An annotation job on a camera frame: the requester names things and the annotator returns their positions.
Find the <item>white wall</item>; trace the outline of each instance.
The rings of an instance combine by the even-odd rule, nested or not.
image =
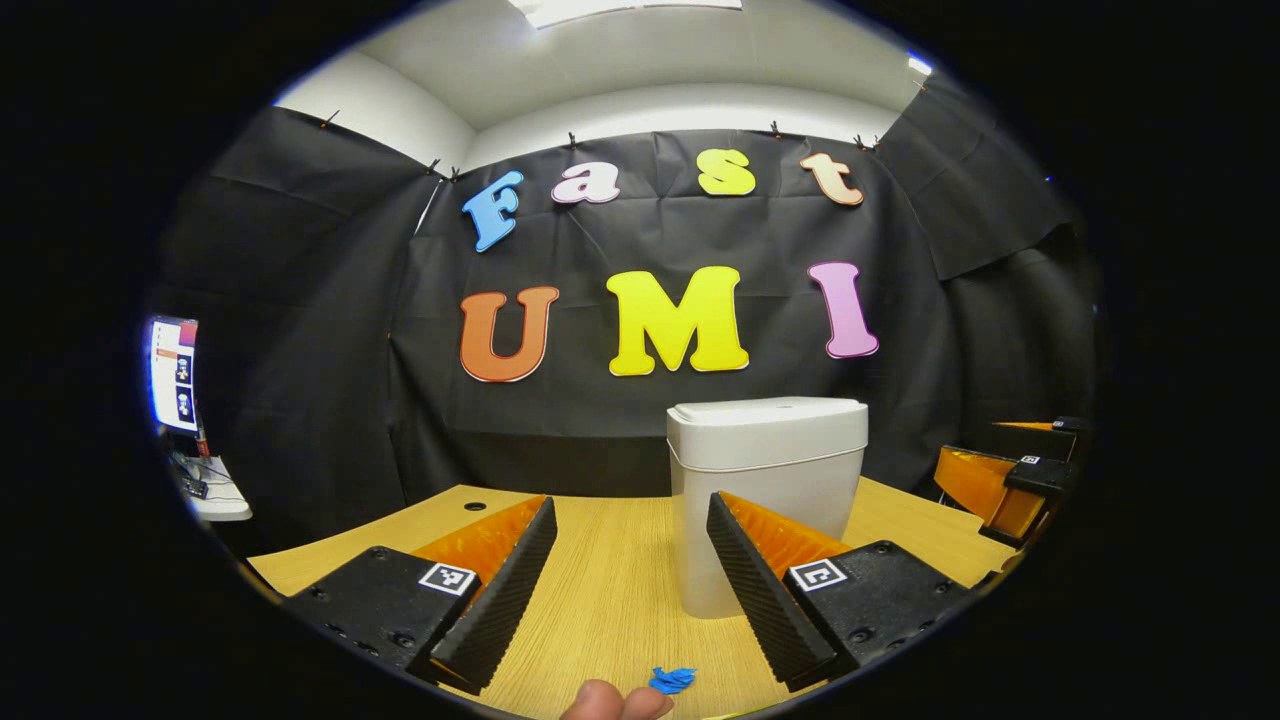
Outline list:
[[[475,131],[448,106],[398,72],[360,53],[314,70],[275,101],[371,137],[448,174],[462,165]]]
[[[461,168],[468,170],[515,155],[590,140],[673,129],[778,129],[870,143],[899,113],[809,90],[769,85],[696,83],[643,87],[571,100],[512,118],[477,133]]]

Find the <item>purple letter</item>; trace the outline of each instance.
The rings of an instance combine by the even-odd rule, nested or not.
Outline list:
[[[858,268],[849,263],[819,263],[809,268],[809,277],[818,281],[827,300],[831,318],[831,342],[827,355],[832,357],[858,357],[870,355],[879,347],[876,336],[867,332],[863,306],[858,302]]]

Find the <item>ceiling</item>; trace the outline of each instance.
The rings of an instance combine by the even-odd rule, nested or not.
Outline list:
[[[904,46],[815,0],[643,8],[544,29],[507,0],[451,0],[356,50],[476,131],[579,97],[690,82],[781,85],[900,111],[920,78]]]

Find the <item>blue letter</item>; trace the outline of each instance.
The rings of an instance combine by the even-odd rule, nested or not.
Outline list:
[[[498,178],[497,182],[481,190],[475,197],[467,200],[462,206],[463,213],[471,214],[471,222],[476,224],[476,252],[489,250],[493,243],[507,237],[507,233],[516,229],[516,220],[503,217],[502,211],[515,213],[520,205],[516,191],[512,187],[520,184],[525,176],[518,170],[509,170]]]

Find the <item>computer screen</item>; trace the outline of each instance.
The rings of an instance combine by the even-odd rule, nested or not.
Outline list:
[[[155,315],[147,333],[151,406],[157,423],[196,436],[196,320]]]

